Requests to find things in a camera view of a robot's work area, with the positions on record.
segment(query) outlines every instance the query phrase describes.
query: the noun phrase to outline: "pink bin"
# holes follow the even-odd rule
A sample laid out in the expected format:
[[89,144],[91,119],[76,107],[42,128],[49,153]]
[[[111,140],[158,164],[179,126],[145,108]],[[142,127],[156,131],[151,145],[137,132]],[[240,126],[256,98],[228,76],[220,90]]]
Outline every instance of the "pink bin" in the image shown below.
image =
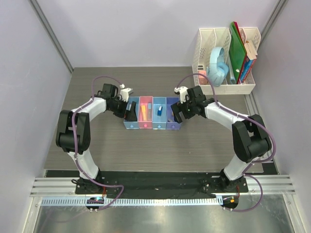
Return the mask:
[[138,125],[140,129],[152,129],[152,96],[141,96],[139,98]]

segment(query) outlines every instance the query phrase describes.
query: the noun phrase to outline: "green folder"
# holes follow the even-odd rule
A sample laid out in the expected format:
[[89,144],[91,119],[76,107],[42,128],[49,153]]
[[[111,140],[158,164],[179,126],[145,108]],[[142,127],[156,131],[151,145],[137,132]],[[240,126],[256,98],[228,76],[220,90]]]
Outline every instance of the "green folder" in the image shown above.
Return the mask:
[[238,83],[242,73],[242,67],[246,58],[246,49],[239,36],[239,32],[234,22],[230,24],[230,31],[231,31],[231,43],[229,48],[229,56],[234,73],[234,78]]

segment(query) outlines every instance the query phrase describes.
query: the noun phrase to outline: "blue headphones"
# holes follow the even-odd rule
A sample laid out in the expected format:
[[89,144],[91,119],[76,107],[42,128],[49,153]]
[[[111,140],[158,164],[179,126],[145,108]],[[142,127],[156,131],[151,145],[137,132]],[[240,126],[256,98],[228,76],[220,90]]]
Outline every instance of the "blue headphones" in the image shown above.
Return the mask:
[[224,53],[223,47],[215,47],[210,54],[207,73],[214,86],[220,86],[229,72],[229,67],[224,61]]

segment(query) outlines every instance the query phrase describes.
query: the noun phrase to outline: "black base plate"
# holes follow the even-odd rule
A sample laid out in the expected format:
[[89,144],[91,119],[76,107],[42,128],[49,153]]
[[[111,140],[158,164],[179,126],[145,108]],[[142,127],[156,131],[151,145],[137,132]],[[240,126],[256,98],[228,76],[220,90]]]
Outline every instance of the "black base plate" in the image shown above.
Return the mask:
[[[104,184],[123,184],[120,198],[125,199],[204,199],[223,193],[219,178],[197,172],[118,172],[103,171]],[[240,193],[248,192],[245,178],[239,182]],[[115,198],[121,188],[107,188],[107,197]],[[94,194],[76,188],[76,194]]]

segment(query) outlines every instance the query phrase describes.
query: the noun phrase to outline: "wire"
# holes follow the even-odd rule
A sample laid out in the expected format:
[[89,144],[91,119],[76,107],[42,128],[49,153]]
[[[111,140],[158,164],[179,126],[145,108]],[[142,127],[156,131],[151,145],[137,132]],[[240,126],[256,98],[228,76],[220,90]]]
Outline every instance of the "wire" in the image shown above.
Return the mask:
[[94,100],[94,83],[96,80],[100,79],[100,78],[109,78],[109,79],[113,79],[114,81],[116,81],[118,84],[122,85],[122,83],[116,79],[116,78],[113,78],[113,77],[110,77],[110,76],[106,76],[106,75],[101,75],[101,76],[98,76],[96,78],[94,78],[92,80],[92,86],[91,86],[91,91],[92,91],[92,100]]
[[102,198],[104,198],[105,192],[106,192],[106,187],[103,188]]
[[[102,184],[102,183],[98,183],[97,181],[95,181],[94,179],[92,179],[85,171],[83,171],[83,169],[81,168],[81,166],[79,165],[79,162],[77,160],[77,154],[78,154],[78,139],[77,139],[77,131],[76,131],[76,127],[75,127],[75,116],[77,115],[77,113],[81,110],[83,110],[85,107],[89,106],[91,103],[94,102],[94,83],[97,79],[99,78],[110,78],[110,79],[113,79],[115,80],[117,83],[119,83],[120,85],[122,85],[122,83],[116,79],[116,78],[113,78],[113,77],[110,77],[110,76],[105,76],[105,75],[102,75],[102,76],[98,76],[96,78],[94,78],[92,80],[92,85],[91,85],[91,92],[92,92],[92,99],[85,103],[84,105],[80,106],[79,108],[76,109],[76,111],[74,111],[74,113],[72,114],[72,119],[71,119],[71,123],[72,123],[72,131],[73,131],[73,139],[74,139],[74,160],[75,160],[75,164],[78,168],[78,170],[84,174],[91,182],[93,182],[94,184],[96,185],[99,185],[103,188],[121,188],[121,191],[118,193],[118,195],[107,205],[101,207],[101,208],[98,208],[97,210],[104,210],[106,208],[108,208],[110,205],[112,205],[122,194],[123,190],[124,190],[124,186],[123,185],[106,185],[106,184]],[[75,218],[79,217],[80,215],[84,214],[88,212],[88,210],[85,210],[85,211],[82,211],[80,213],[78,213],[77,215],[75,215],[74,217],[68,219],[68,220],[61,220],[61,221],[58,221],[58,220],[55,220],[54,222],[57,222],[57,223],[66,223],[66,222],[70,222],[72,220],[74,220]],[[52,211],[50,213],[48,213],[45,221],[43,222],[42,224],[42,227],[40,229],[40,233],[43,231],[46,223],[47,223],[47,220],[51,217],[51,214],[52,214]]]
[[83,186],[87,191],[89,191],[89,192],[91,192],[91,193],[98,193],[98,191],[97,190],[91,190],[91,187],[90,187],[90,183],[86,183],[86,182],[84,182],[84,181],[82,181],[82,182],[80,182],[80,181],[78,181],[78,180],[75,180],[75,179],[72,179],[71,180],[71,182],[73,183],[73,184],[76,184],[76,185],[79,185],[79,186]]
[[193,73],[193,74],[190,74],[186,77],[184,77],[178,84],[176,87],[179,87],[180,84],[185,80],[187,79],[188,77],[191,77],[193,75],[200,75],[200,76],[203,76],[207,81],[208,83],[210,84],[210,87],[212,89],[212,92],[213,92],[213,97],[214,97],[214,100],[215,100],[215,103],[216,105],[220,108],[220,109],[223,109],[225,112],[233,115],[233,116],[237,116],[237,117],[240,117],[244,120],[248,120],[250,121],[251,123],[257,125],[258,127],[260,127],[261,129],[263,129],[268,135],[269,137],[271,138],[271,141],[272,141],[272,146],[273,146],[273,151],[272,151],[272,154],[267,158],[267,159],[258,159],[256,161],[252,161],[242,172],[242,175],[245,176],[245,177],[250,177],[250,178],[253,178],[259,185],[259,188],[260,188],[260,199],[259,201],[257,202],[256,205],[254,205],[253,207],[249,208],[249,209],[245,209],[245,210],[231,210],[231,209],[228,209],[228,208],[225,208],[227,210],[230,210],[230,211],[234,211],[234,212],[247,212],[247,211],[251,211],[253,209],[255,209],[260,203],[261,203],[261,200],[262,200],[262,197],[263,197],[263,190],[262,190],[262,186],[260,184],[260,182],[254,177],[254,176],[251,176],[251,175],[246,175],[246,171],[254,164],[254,163],[263,163],[263,162],[267,162],[267,161],[270,161],[271,159],[274,158],[275,154],[276,154],[276,141],[273,137],[273,135],[270,133],[270,131],[268,131],[263,125],[261,125],[260,123],[254,121],[253,119],[251,118],[248,118],[248,117],[245,117],[243,115],[240,115],[239,113],[236,113],[236,112],[233,112],[231,109],[228,109],[222,105],[220,105],[218,103],[218,100],[217,100],[217,96],[216,96],[216,93],[215,93],[215,88],[214,88],[214,85],[212,84],[212,82],[210,81],[210,79],[208,78],[208,76],[204,75],[204,74],[200,74],[200,73]]
[[[231,109],[228,109],[228,108],[226,108],[226,107],[220,105],[220,104],[218,103],[218,100],[217,100],[217,96],[216,96],[216,93],[215,93],[214,85],[212,84],[212,82],[210,81],[210,79],[208,78],[208,76],[206,76],[206,75],[204,75],[204,74],[200,74],[200,73],[193,73],[193,74],[190,74],[190,75],[184,77],[184,78],[177,84],[176,87],[179,87],[180,84],[181,84],[186,78],[191,77],[191,76],[193,76],[193,75],[200,75],[200,76],[203,76],[205,79],[207,79],[207,81],[208,81],[209,84],[210,84],[210,87],[212,88],[212,92],[213,92],[213,97],[214,97],[215,103],[216,103],[216,105],[217,105],[219,108],[223,109],[225,112],[227,112],[227,113],[229,113],[229,114],[231,114],[231,115],[234,115],[234,116],[240,117],[240,118],[242,118],[242,119],[244,119],[244,120],[250,121],[251,123],[253,123],[253,124],[257,125],[258,127],[260,127],[261,129],[263,129],[263,130],[269,135],[269,137],[271,138],[271,141],[272,141],[272,145],[273,145],[272,154],[271,154],[268,158],[266,158],[266,159],[262,159],[262,160],[259,159],[259,160],[253,161],[252,163],[263,163],[263,162],[267,162],[267,161],[270,161],[271,159],[273,159],[273,157],[274,157],[275,154],[276,154],[276,141],[275,141],[273,135],[270,133],[270,131],[268,131],[263,125],[261,125],[261,124],[258,123],[257,121],[254,121],[254,120],[251,119],[251,118],[248,118],[248,117],[245,117],[245,116],[243,116],[243,115],[240,115],[240,114],[238,114],[238,113],[236,113],[236,112],[233,112]],[[252,163],[250,163],[249,166],[243,171],[243,174],[252,166]]]
[[124,186],[119,184],[119,185],[106,185],[106,184],[102,184],[102,183],[99,183],[97,182],[96,180],[94,180],[93,178],[91,178],[85,171],[83,171],[83,169],[81,168],[81,166],[79,165],[79,162],[78,162],[78,158],[77,158],[77,155],[78,155],[78,138],[77,138],[77,131],[76,131],[76,127],[74,127],[75,125],[75,116],[77,115],[77,113],[81,110],[83,110],[85,107],[89,106],[91,103],[94,102],[94,82],[99,79],[99,78],[110,78],[110,79],[113,79],[115,81],[117,81],[120,85],[122,85],[122,83],[120,81],[118,81],[117,79],[115,78],[112,78],[110,76],[98,76],[96,78],[94,78],[92,80],[92,99],[89,101],[89,102],[86,102],[84,105],[80,106],[79,108],[77,108],[74,113],[72,114],[72,117],[71,117],[71,124],[72,124],[72,131],[73,131],[73,141],[74,141],[74,160],[75,160],[75,164],[78,168],[78,170],[83,174],[85,175],[91,182],[93,182],[94,184],[98,185],[98,186],[101,186],[101,187],[107,187],[107,188],[121,188],[121,191],[117,194],[117,196],[107,205],[101,207],[101,208],[98,208],[98,210],[104,210],[106,208],[108,208],[110,205],[112,205],[119,197],[120,195],[122,194],[123,190],[124,190]]
[[254,179],[257,182],[257,184],[259,185],[259,188],[260,188],[260,198],[259,198],[258,202],[253,207],[245,209],[245,210],[235,210],[235,209],[229,209],[229,208],[225,207],[226,210],[229,210],[229,211],[232,211],[232,212],[244,213],[244,212],[251,211],[251,210],[255,209],[261,203],[262,198],[263,198],[263,189],[262,189],[262,186],[261,186],[259,180],[257,180],[257,178],[255,178],[254,176],[251,176],[251,175],[244,175],[244,176],[245,177],[250,177],[250,178]]
[[[239,186],[238,186],[238,185],[237,185],[236,189],[237,189],[238,195],[237,195],[235,198],[236,198],[236,199],[239,199],[239,197],[240,197],[240,188],[239,188]],[[227,197],[227,198],[224,198],[223,200],[227,200],[227,199],[229,199],[229,198],[234,199],[234,197],[232,196],[232,197]]]

